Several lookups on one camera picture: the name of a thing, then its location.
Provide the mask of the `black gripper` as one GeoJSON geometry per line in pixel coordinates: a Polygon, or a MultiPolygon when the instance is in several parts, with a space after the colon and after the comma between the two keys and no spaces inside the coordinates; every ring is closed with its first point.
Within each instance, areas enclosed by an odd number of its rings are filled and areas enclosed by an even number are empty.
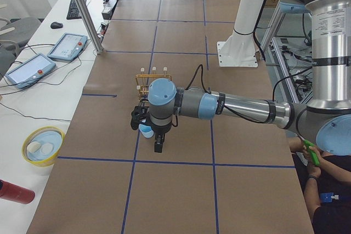
{"type": "Polygon", "coordinates": [[[154,151],[156,153],[162,153],[164,140],[165,140],[165,133],[155,134],[154,151]]]}

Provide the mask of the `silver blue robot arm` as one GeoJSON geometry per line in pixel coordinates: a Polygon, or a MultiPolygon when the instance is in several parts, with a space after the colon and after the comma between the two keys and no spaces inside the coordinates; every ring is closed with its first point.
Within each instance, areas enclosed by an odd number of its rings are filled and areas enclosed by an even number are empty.
{"type": "Polygon", "coordinates": [[[218,43],[214,85],[180,88],[165,78],[149,86],[146,123],[161,152],[174,116],[211,120],[228,115],[290,130],[333,155],[350,154],[350,0],[281,0],[287,13],[312,16],[313,96],[306,104],[264,100],[265,67],[249,57],[255,17],[264,0],[241,0],[233,34],[218,43]]]}

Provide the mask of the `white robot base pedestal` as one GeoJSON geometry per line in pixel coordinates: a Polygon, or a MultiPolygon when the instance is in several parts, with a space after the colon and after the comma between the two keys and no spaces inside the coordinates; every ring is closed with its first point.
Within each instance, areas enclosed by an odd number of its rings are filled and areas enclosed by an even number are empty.
{"type": "Polygon", "coordinates": [[[231,36],[217,43],[220,67],[257,67],[255,30],[265,0],[240,0],[231,36]]]}

